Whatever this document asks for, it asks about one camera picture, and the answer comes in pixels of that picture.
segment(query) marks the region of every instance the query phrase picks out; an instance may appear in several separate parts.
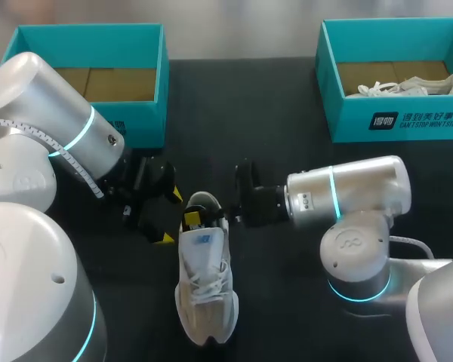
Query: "shoelace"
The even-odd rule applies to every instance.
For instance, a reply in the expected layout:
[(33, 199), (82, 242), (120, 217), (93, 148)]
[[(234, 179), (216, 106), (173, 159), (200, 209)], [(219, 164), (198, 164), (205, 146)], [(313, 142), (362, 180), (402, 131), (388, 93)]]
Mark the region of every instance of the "shoelace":
[(381, 84), (379, 81), (377, 81), (374, 84), (373, 88), (369, 88), (365, 85), (360, 85), (357, 87), (358, 91), (360, 94), (366, 97), (379, 97), (381, 94), (386, 94), (386, 93), (396, 93), (399, 91), (399, 84), (397, 83), (384, 83)]
[(216, 270), (218, 273), (217, 280), (212, 281), (206, 285), (199, 285), (198, 281), (201, 277), (200, 273), (196, 273), (190, 278), (190, 283), (194, 286), (191, 294), (191, 303), (193, 305), (205, 304), (209, 302), (214, 302), (216, 300), (221, 300), (227, 292), (222, 292), (224, 285), (228, 282), (228, 271), (229, 271), (228, 262), (223, 259), (221, 261), (220, 270)]

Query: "screw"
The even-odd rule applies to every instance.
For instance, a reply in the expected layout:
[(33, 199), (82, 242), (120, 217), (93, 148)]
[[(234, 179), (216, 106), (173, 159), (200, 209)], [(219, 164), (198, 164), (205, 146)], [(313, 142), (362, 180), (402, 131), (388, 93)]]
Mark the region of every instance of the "screw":
[(108, 140), (109, 143), (110, 143), (111, 145), (113, 145), (113, 146), (118, 142), (118, 140), (117, 140), (112, 134), (110, 134), (110, 135), (107, 137), (107, 140)]

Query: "cable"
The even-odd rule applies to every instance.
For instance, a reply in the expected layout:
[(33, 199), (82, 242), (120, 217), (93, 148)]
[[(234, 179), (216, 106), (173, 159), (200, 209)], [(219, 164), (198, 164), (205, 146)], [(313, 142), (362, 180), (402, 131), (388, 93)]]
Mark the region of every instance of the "cable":
[(84, 181), (91, 188), (91, 191), (94, 193), (96, 198), (103, 198), (104, 197), (104, 193), (99, 189), (99, 186), (92, 179), (91, 175), (89, 175), (89, 173), (83, 168), (83, 166), (81, 166), (80, 163), (78, 163), (77, 160), (74, 157), (72, 157), (72, 155), (70, 153), (68, 153), (68, 151), (66, 151), (52, 137), (48, 136), (47, 134), (45, 134), (41, 130), (38, 130), (37, 128), (29, 126), (27, 124), (24, 124), (22, 122), (15, 122), (15, 121), (8, 121), (8, 120), (0, 119), (0, 127), (12, 127), (12, 128), (16, 128), (18, 130), (22, 130), (23, 132), (31, 134), (32, 136), (34, 136), (36, 138), (39, 138), (40, 140), (42, 140), (45, 143), (47, 143), (55, 151), (59, 152), (60, 155), (62, 157), (64, 157), (65, 160), (72, 167), (74, 167), (75, 171), (84, 179)]
[(411, 239), (411, 238), (404, 238), (401, 236), (390, 236), (390, 241), (395, 241), (397, 243), (416, 245), (417, 247), (420, 247), (421, 249), (423, 249), (423, 251), (428, 256), (428, 259), (435, 259), (435, 256), (433, 255), (433, 251), (431, 251), (430, 247), (428, 247), (423, 241), (419, 241), (419, 240)]

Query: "robotic arm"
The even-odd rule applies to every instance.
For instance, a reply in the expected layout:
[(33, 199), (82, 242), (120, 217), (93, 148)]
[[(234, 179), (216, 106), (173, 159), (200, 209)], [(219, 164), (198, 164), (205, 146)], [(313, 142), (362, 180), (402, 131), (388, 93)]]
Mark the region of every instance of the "robotic arm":
[[(106, 326), (66, 233), (43, 213), (57, 182), (51, 161), (142, 227), (143, 203), (174, 198), (174, 168), (136, 155), (42, 58), (0, 67), (0, 362), (102, 362)], [(150, 225), (151, 239), (163, 239)]]
[(328, 285), (355, 316), (406, 319), (421, 362), (453, 362), (453, 262), (394, 259), (394, 218), (411, 206), (402, 160), (373, 158), (288, 175), (283, 186), (260, 184), (254, 164), (236, 168), (237, 220), (258, 227), (329, 222), (320, 243)]

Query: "white floor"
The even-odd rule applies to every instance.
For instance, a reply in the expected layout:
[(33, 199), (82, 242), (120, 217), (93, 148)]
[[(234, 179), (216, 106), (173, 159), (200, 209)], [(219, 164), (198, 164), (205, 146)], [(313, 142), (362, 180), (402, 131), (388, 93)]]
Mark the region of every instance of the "white floor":
[(163, 23), (171, 58), (215, 59), (312, 56), (323, 19), (425, 16), (453, 0), (0, 0), (0, 59), (18, 23)]

